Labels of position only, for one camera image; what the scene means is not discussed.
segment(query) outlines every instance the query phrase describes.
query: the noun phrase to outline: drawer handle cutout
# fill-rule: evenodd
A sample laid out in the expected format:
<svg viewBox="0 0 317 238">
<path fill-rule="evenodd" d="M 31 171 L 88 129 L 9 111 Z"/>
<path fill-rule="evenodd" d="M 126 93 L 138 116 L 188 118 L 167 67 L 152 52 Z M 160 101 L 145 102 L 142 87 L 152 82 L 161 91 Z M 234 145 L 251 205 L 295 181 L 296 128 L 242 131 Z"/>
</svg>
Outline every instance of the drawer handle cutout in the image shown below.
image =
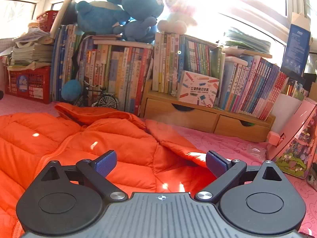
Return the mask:
<svg viewBox="0 0 317 238">
<path fill-rule="evenodd" d="M 245 127 L 250 127 L 250 126 L 254 125 L 254 123 L 251 123 L 251 122 L 248 122 L 248 121 L 242 121 L 242 120 L 239 120 L 239 121 Z"/>
<path fill-rule="evenodd" d="M 182 111 L 182 112 L 189 112 L 189 111 L 194 110 L 194 108 L 186 107 L 186 106 L 182 106 L 182 105 L 177 105 L 177 104 L 172 104 L 172 106 L 175 107 L 176 110 Z"/>
</svg>

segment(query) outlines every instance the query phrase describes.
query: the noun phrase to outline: blue ball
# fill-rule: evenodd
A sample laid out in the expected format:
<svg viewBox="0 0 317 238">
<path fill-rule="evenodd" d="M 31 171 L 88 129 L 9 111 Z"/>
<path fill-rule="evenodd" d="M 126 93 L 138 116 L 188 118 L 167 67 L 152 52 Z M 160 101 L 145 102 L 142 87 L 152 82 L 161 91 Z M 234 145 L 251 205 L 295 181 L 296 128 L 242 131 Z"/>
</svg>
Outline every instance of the blue ball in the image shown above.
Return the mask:
<svg viewBox="0 0 317 238">
<path fill-rule="evenodd" d="M 75 101 L 80 97 L 82 87 L 78 80 L 68 81 L 61 89 L 61 97 L 66 101 Z"/>
</svg>

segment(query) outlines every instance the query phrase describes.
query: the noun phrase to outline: red crate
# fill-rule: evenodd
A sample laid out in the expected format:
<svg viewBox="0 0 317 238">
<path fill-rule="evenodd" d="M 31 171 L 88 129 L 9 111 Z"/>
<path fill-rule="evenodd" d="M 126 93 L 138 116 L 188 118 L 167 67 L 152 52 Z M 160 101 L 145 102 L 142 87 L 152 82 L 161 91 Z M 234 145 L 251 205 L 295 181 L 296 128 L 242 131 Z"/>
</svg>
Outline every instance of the red crate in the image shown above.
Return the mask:
<svg viewBox="0 0 317 238">
<path fill-rule="evenodd" d="M 36 19 L 39 21 L 40 29 L 45 32 L 50 32 L 53 22 L 56 18 L 58 11 L 45 11 L 38 15 Z"/>
<path fill-rule="evenodd" d="M 6 71 L 5 93 L 44 104 L 50 103 L 50 69 Z"/>
</svg>

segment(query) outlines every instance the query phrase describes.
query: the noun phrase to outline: miniature bicycle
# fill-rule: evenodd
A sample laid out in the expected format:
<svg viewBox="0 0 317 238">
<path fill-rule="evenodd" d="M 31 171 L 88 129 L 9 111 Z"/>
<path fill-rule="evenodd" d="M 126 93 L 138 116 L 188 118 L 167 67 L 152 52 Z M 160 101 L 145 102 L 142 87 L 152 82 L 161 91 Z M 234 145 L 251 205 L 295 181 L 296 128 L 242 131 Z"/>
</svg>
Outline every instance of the miniature bicycle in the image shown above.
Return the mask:
<svg viewBox="0 0 317 238">
<path fill-rule="evenodd" d="M 107 88 L 100 88 L 101 91 L 96 91 L 94 88 L 98 87 L 98 85 L 91 85 L 88 82 L 84 81 L 84 89 L 82 95 L 79 97 L 77 101 L 75 101 L 74 105 L 78 107 L 87 107 L 88 106 L 88 92 L 97 92 L 99 93 L 97 101 L 94 102 L 92 107 L 108 107 L 117 109 L 118 108 L 118 100 L 115 98 L 114 94 L 107 93 Z"/>
</svg>

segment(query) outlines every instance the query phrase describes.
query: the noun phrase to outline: wooden drawer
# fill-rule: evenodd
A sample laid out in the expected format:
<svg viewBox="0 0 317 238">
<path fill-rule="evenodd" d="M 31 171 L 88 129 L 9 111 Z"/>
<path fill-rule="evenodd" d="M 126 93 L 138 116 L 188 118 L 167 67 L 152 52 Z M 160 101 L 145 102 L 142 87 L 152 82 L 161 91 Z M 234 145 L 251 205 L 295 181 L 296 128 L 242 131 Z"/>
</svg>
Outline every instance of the wooden drawer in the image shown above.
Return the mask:
<svg viewBox="0 0 317 238">
<path fill-rule="evenodd" d="M 244 126 L 238 119 L 221 115 L 215 128 L 215 134 L 239 137 L 252 142 L 263 142 L 270 131 L 269 127 L 254 124 Z"/>
<path fill-rule="evenodd" d="M 204 132 L 213 131 L 217 120 L 215 113 L 190 107 L 183 108 L 190 111 L 180 111 L 171 103 L 148 98 L 144 118 Z"/>
</svg>

